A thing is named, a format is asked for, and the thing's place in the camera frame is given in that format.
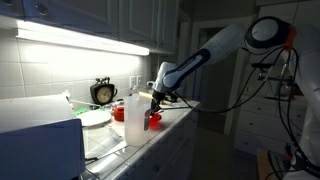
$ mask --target white plate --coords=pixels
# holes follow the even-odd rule
[[[111,119],[111,114],[107,111],[89,111],[77,116],[81,119],[82,126],[93,126],[107,122]]]

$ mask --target kitchen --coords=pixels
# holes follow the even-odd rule
[[[227,23],[222,25],[225,26],[226,24],[237,22],[230,19],[249,17],[252,20],[256,14],[259,14],[259,16],[261,14],[270,15],[270,12],[278,13],[278,16],[285,16],[285,20],[290,20],[300,2],[285,3],[281,0],[267,3],[262,3],[262,1],[201,2],[191,0],[78,2],[70,0],[66,2],[43,1],[38,3],[33,0],[6,0],[1,3],[0,12],[3,16],[1,16],[0,33],[0,99],[61,94],[68,90],[71,93],[72,100],[93,103],[89,89],[90,86],[96,83],[96,78],[111,78],[110,83],[114,84],[118,90],[117,95],[113,98],[114,100],[121,99],[138,90],[147,92],[148,89],[145,84],[147,81],[155,80],[157,67],[162,61],[169,59],[181,63],[198,48],[195,45],[190,46],[190,44],[197,44],[196,41],[193,41],[193,37],[196,37],[197,34],[192,33],[194,31],[190,28],[192,23],[195,24],[193,28],[196,27],[196,22],[204,22],[204,24],[207,24],[205,27],[210,27],[209,21],[227,19],[225,20]],[[226,8],[229,7],[228,3],[231,3],[233,8]],[[285,12],[288,14],[292,12],[293,14],[288,15],[284,13],[283,9],[290,9],[290,11]],[[312,14],[308,16],[313,16],[313,18],[308,18],[311,20],[306,21],[307,23],[316,22],[314,17],[317,16]],[[17,25],[14,24],[14,20],[8,17],[133,43],[148,48],[151,54],[113,53],[102,51],[101,49],[94,50],[87,47],[16,38],[16,34],[11,29],[17,28]],[[238,68],[242,69],[242,66],[236,65],[235,67],[237,67],[235,72]],[[231,78],[235,76],[241,78],[243,72],[238,70],[238,73],[240,75],[235,74]],[[136,87],[137,89],[130,87],[131,76],[141,76],[142,85]],[[204,97],[200,97],[200,91],[194,90],[194,83],[190,83],[194,78],[199,78],[199,76],[195,77],[195,74],[192,74],[188,77],[188,81],[183,84],[185,89],[182,89],[182,91],[187,97],[206,103],[201,101]],[[231,82],[231,84],[240,86],[241,79],[237,81]],[[233,93],[233,96],[237,94],[238,86],[236,88],[232,87],[230,93]],[[77,103],[74,103],[74,109],[80,108],[77,105]],[[228,126],[229,131],[225,131],[227,129],[225,121],[222,122],[223,125],[218,131],[228,135],[231,134],[232,137],[234,136],[232,133],[235,133],[234,126],[236,126],[236,123],[232,123],[232,121],[227,123],[227,121],[226,124],[231,124]],[[227,138],[226,141],[228,141],[226,144],[229,146],[230,139]],[[119,166],[124,168],[127,165],[121,163]]]

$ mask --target upper cabinet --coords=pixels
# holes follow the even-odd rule
[[[120,0],[120,40],[155,48],[158,0]]]
[[[24,0],[29,21],[118,38],[117,0]]]
[[[158,27],[158,50],[174,53],[178,26],[178,0],[161,0]]]
[[[15,18],[23,18],[21,0],[0,0],[0,14]]]

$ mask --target tile backsplash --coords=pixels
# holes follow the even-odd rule
[[[9,37],[0,30],[0,99],[71,92],[75,100],[92,102],[95,78],[110,77],[115,97],[129,95],[129,77],[150,80],[150,56],[110,53]]]

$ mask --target doorway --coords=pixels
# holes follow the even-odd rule
[[[224,27],[205,28],[199,30],[198,48]],[[227,109],[232,88],[237,52],[217,64],[204,66],[201,72],[200,102],[203,108]],[[207,130],[224,133],[226,113],[199,113],[198,126]]]

